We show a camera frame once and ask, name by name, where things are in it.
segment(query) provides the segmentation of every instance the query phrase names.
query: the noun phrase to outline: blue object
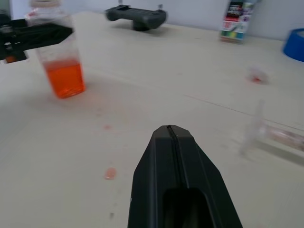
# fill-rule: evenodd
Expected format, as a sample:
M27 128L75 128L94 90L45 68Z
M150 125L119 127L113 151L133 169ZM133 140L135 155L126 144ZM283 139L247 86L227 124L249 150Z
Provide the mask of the blue object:
M290 58L304 62L304 28L291 31L283 52Z
M237 38L238 38L238 39L243 39L243 38L244 38L244 33L240 33L240 32L239 32L239 33L237 34Z

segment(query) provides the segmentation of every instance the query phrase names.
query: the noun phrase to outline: black device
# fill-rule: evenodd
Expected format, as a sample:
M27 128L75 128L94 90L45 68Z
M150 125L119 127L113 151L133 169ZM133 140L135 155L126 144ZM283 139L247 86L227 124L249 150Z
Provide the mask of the black device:
M0 60L25 60L25 50L58 44L72 33L72 28L53 23L29 27L25 19L11 20L0 10Z
M123 5L122 1L119 1L120 5L107 9L105 15L110 21L118 19L127 19L133 21L133 30L147 31L150 29L157 29L167 19L166 11L162 10L162 5L159 5L159 9L143 10L131 8L128 5Z
M153 133L134 172L128 228L242 228L220 172L189 131Z

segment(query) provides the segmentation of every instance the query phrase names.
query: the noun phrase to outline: orange stain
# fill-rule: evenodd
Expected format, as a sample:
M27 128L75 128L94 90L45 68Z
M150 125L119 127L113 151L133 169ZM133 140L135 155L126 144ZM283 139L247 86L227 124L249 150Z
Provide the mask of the orange stain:
M115 168L109 168L106 170L104 178L106 180L113 180L116 177L116 169Z
M104 129L105 130L110 130L112 127L110 126L110 125L106 125L106 126L104 126Z

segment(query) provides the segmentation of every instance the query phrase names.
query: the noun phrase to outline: white table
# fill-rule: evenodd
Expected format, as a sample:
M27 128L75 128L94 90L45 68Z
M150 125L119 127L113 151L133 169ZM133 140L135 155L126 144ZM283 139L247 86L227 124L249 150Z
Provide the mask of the white table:
M281 42L233 45L170 25L140 33L88 12L75 22L85 93L56 99L33 51L0 65L1 227L126 227L133 171L167 124L188 129L219 168L245 228L303 227L304 168L259 149L244 159L234 137L261 97L269 124L304 129L304 65ZM270 85L245 79L254 64ZM109 167L115 180L103 178Z

